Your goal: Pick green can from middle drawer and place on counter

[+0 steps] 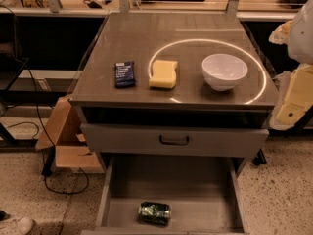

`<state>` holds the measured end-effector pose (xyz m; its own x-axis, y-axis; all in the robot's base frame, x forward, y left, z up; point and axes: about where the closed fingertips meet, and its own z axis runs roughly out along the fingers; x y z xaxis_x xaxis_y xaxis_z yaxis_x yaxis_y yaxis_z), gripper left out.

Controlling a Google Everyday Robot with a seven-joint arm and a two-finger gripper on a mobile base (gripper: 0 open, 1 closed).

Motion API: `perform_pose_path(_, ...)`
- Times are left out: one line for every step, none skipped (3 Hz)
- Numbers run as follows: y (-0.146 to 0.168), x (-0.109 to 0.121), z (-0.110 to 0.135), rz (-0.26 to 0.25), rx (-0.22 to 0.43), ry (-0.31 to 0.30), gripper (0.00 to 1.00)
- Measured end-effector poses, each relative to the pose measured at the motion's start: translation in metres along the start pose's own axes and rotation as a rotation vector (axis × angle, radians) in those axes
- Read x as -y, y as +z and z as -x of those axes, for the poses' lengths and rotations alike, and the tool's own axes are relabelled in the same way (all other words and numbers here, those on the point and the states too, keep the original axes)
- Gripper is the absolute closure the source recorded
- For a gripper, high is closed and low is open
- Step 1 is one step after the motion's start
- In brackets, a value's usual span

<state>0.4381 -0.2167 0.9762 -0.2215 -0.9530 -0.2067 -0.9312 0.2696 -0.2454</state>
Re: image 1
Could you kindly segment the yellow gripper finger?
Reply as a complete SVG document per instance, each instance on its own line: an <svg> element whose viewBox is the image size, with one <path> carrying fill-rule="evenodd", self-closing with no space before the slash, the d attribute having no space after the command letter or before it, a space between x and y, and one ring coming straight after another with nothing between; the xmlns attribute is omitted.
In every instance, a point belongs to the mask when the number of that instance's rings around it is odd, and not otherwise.
<svg viewBox="0 0 313 235"><path fill-rule="evenodd" d="M313 66L300 64L293 72L277 76L279 99L270 118L270 127L288 130L313 106Z"/></svg>
<svg viewBox="0 0 313 235"><path fill-rule="evenodd" d="M286 21L278 26L269 36L269 41L274 44L287 44L291 30L291 21Z"/></svg>

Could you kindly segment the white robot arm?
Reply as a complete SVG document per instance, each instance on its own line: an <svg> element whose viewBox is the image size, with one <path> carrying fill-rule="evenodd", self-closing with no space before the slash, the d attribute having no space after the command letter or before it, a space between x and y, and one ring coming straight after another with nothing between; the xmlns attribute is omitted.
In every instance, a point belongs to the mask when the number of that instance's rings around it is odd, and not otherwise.
<svg viewBox="0 0 313 235"><path fill-rule="evenodd" d="M313 0L273 31L269 41L286 44L289 57L299 62L293 72L284 71L277 76L279 99L270 118L271 128L288 130L313 106Z"/></svg>

